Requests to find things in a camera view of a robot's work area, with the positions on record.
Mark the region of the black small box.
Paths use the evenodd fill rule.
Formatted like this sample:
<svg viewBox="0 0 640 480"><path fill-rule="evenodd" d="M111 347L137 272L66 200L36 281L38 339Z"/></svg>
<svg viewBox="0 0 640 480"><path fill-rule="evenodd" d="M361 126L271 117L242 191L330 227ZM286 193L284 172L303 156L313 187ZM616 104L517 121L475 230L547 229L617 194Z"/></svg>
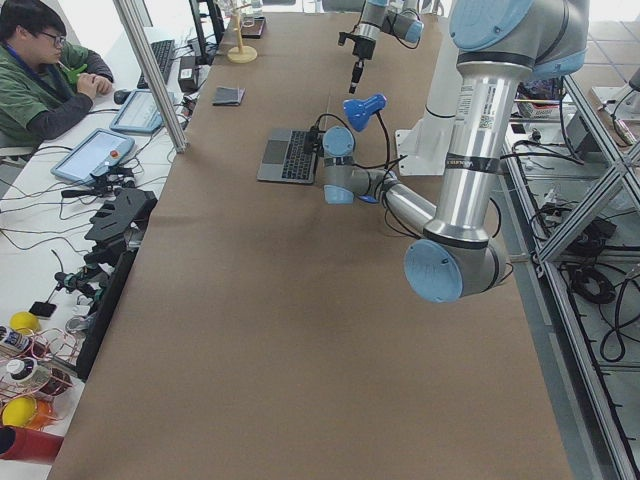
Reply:
<svg viewBox="0 0 640 480"><path fill-rule="evenodd" d="M182 56L179 63L178 85L183 93L192 93L198 89L199 65L196 57Z"/></svg>

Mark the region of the black keyboard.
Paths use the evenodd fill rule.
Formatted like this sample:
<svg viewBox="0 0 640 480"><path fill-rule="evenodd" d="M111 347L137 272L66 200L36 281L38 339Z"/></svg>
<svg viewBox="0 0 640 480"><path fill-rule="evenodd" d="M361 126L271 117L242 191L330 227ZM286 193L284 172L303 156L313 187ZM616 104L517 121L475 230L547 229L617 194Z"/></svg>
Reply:
<svg viewBox="0 0 640 480"><path fill-rule="evenodd" d="M171 74L175 51L173 39L160 40L151 43L151 50L165 84L168 83Z"/></svg>

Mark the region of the far teach pendant tablet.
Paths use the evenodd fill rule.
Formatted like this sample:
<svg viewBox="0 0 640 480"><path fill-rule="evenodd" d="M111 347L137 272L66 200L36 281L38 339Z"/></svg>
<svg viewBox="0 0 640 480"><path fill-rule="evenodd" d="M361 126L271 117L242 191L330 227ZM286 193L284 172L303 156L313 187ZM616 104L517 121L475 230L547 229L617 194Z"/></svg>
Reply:
<svg viewBox="0 0 640 480"><path fill-rule="evenodd" d="M130 135L151 135L163 125L161 113L148 89L133 90L111 121L113 131Z"/></svg>

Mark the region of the dark tray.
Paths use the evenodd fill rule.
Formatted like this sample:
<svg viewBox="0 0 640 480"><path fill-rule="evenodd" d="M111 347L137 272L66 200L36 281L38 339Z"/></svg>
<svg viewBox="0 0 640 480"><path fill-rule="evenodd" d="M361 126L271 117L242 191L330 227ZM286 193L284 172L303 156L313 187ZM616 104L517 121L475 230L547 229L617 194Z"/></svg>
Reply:
<svg viewBox="0 0 640 480"><path fill-rule="evenodd" d="M264 17L250 17L241 21L241 35L247 39L259 39L266 26Z"/></svg>

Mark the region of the grey laptop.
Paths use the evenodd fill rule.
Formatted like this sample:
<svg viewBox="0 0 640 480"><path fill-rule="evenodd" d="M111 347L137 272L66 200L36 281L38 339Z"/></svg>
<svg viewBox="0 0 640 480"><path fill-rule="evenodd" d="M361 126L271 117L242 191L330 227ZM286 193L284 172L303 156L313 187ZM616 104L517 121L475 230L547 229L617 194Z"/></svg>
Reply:
<svg viewBox="0 0 640 480"><path fill-rule="evenodd" d="M315 182L318 155L305 153L305 134L308 130L273 129L256 179L261 182L312 185Z"/></svg>

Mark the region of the yellow ball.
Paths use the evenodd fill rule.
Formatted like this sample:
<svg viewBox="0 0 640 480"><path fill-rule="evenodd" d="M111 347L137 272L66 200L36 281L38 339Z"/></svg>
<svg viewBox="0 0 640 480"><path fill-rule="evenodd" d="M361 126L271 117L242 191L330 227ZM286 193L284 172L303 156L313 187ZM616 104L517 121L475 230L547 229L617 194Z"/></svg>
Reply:
<svg viewBox="0 0 640 480"><path fill-rule="evenodd" d="M29 428L33 426L37 414L37 401L28 396L10 400L3 407L1 421L5 426Z"/></svg>
<svg viewBox="0 0 640 480"><path fill-rule="evenodd" d="M25 335L35 334L41 330L39 318L29 311L20 311L12 315L9 320L9 326L11 329Z"/></svg>

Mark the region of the wooden stand with round base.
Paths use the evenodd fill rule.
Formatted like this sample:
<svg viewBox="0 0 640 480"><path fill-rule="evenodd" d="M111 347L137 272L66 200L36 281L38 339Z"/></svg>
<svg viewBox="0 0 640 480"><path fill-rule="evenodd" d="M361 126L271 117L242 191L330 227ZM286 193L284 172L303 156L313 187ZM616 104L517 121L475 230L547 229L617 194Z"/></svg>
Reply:
<svg viewBox="0 0 640 480"><path fill-rule="evenodd" d="M230 62L236 64L246 64L257 59L258 53L251 46L245 46L241 32L241 12L246 7L241 1L231 1L232 31L235 34L236 45L227 52Z"/></svg>

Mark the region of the teach pendant tablet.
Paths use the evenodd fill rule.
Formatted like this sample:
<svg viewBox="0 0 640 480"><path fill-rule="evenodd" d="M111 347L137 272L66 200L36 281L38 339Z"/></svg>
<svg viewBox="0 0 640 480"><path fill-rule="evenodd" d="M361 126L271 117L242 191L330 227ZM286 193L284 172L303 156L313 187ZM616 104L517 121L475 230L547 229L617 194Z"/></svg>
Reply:
<svg viewBox="0 0 640 480"><path fill-rule="evenodd" d="M151 135L163 125L161 113L148 89L133 90L111 121L113 131L130 135Z"/></svg>
<svg viewBox="0 0 640 480"><path fill-rule="evenodd" d="M134 139L107 129L96 129L50 170L61 180L90 184L116 166L131 151Z"/></svg>

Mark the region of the grey folded cloth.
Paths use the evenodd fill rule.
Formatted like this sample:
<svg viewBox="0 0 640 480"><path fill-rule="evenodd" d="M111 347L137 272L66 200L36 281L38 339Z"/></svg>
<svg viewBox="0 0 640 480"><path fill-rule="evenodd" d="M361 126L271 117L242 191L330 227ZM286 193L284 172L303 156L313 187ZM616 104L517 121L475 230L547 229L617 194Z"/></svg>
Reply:
<svg viewBox="0 0 640 480"><path fill-rule="evenodd" d="M239 87L223 87L216 88L212 99L213 106L239 106L244 98L245 89Z"/></svg>

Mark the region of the aluminium frame post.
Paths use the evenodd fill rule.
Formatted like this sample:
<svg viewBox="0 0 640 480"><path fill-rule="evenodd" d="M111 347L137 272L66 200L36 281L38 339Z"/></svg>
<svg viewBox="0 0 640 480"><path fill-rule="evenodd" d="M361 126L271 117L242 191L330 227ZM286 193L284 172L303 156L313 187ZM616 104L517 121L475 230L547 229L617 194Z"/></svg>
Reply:
<svg viewBox="0 0 640 480"><path fill-rule="evenodd" d="M187 139L175 112L173 102L169 98L165 82L151 46L147 41L147 36L134 2L130 0L113 0L113 4L136 60L150 87L172 144L178 154L184 153L187 149Z"/></svg>

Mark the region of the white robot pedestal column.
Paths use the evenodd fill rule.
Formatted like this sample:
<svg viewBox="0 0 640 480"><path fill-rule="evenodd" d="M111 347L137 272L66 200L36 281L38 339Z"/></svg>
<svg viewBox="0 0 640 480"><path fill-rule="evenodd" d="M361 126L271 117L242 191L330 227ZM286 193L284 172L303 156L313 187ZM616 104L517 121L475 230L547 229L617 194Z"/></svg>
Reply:
<svg viewBox="0 0 640 480"><path fill-rule="evenodd" d="M399 166L403 176L439 176L452 137L462 78L456 68L458 48L449 34L449 19L439 17L442 34L424 115L411 130L396 131L396 151L405 155Z"/></svg>

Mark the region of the red cup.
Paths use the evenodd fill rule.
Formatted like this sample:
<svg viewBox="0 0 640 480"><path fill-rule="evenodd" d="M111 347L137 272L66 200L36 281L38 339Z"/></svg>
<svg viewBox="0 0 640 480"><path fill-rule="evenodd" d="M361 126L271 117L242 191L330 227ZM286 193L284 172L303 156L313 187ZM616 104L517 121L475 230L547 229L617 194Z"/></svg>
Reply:
<svg viewBox="0 0 640 480"><path fill-rule="evenodd" d="M1 428L1 459L36 464L54 463L64 437L27 428Z"/></svg>

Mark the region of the black computer mouse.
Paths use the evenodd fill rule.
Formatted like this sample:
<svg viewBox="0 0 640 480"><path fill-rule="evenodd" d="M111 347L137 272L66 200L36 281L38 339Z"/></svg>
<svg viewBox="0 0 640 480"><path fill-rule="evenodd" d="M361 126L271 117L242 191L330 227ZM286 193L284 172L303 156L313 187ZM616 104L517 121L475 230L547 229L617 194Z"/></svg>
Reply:
<svg viewBox="0 0 640 480"><path fill-rule="evenodd" d="M116 105L123 105L131 93L132 93L131 90L126 90L126 89L116 90L113 93L113 102Z"/></svg>

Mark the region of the person in green jacket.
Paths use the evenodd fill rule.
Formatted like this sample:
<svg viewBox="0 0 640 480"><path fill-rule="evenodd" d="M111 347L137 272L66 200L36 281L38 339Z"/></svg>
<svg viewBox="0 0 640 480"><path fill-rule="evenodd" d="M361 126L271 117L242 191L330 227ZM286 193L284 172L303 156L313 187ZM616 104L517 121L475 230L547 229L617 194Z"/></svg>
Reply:
<svg viewBox="0 0 640 480"><path fill-rule="evenodd" d="M69 131L108 94L101 56L67 41L61 17L41 1L1 6L1 145L37 147Z"/></svg>

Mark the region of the aluminium frame side rail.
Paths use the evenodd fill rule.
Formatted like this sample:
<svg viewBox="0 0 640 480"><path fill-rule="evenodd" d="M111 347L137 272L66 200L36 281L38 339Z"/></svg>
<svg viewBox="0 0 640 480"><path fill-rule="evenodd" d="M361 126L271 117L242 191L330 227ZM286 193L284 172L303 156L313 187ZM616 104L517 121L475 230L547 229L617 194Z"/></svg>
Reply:
<svg viewBox="0 0 640 480"><path fill-rule="evenodd" d="M549 114L516 107L505 235L570 466L639 475L639 95L589 65Z"/></svg>

